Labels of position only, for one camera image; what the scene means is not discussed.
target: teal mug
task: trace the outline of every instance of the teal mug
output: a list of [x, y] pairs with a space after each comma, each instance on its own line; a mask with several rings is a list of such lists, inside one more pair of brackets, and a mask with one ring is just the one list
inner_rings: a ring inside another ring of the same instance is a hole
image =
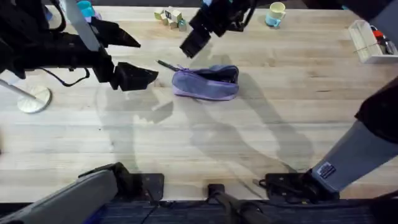
[[91, 17], [95, 15], [95, 11], [93, 9], [93, 6], [91, 5], [91, 2], [80, 1], [77, 3], [77, 6], [79, 7], [84, 17]]
[[270, 15], [266, 15], [266, 24], [271, 26], [271, 27], [278, 27], [280, 24], [281, 20], [280, 19], [275, 19], [272, 18]]

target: black clamp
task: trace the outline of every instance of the black clamp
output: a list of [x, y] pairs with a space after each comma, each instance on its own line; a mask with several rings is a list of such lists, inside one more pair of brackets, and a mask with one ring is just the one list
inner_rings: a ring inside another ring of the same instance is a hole
[[110, 170], [113, 172], [118, 185], [118, 194], [116, 198], [128, 201], [150, 202], [160, 201], [163, 198], [163, 174], [130, 174], [121, 162], [97, 167], [78, 177], [84, 177], [102, 170]]

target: yellow mug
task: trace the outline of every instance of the yellow mug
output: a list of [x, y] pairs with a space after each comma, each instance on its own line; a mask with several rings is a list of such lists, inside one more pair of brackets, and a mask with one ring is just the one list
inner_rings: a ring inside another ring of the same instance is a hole
[[281, 2], [274, 2], [269, 6], [268, 16], [274, 19], [283, 19], [286, 15], [286, 6]]

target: metal pole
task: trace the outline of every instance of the metal pole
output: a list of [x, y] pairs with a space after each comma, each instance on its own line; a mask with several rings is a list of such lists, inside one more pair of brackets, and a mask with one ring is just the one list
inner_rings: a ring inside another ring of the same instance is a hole
[[24, 96], [24, 97], [26, 97], [26, 98], [29, 98], [29, 99], [31, 99], [31, 100], [35, 100], [35, 101], [38, 101], [38, 102], [40, 102], [40, 103], [43, 103], [41, 100], [37, 99], [35, 96], [33, 96], [33, 95], [31, 95], [31, 94], [25, 92], [24, 90], [21, 90], [20, 88], [18, 88], [18, 87], [16, 87], [16, 86], [13, 86], [13, 85], [8, 84], [6, 81], [4, 81], [4, 80], [2, 80], [2, 79], [0, 79], [0, 86], [3, 86], [3, 87], [5, 87], [5, 88], [7, 88], [8, 90], [11, 90], [11, 91], [13, 91], [14, 93], [17, 93], [17, 94], [19, 94], [19, 95], [21, 95], [21, 96]]

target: black pen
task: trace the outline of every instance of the black pen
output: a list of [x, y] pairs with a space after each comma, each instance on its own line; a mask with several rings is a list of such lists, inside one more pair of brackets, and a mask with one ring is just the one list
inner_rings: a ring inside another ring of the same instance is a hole
[[171, 69], [171, 70], [173, 70], [173, 71], [175, 71], [175, 72], [177, 72], [177, 71], [180, 70], [179, 68], [176, 68], [176, 67], [174, 67], [173, 65], [167, 64], [166, 62], [163, 62], [163, 61], [161, 61], [161, 60], [157, 60], [157, 63], [159, 63], [159, 64], [165, 66], [166, 68], [169, 68], [169, 69]]

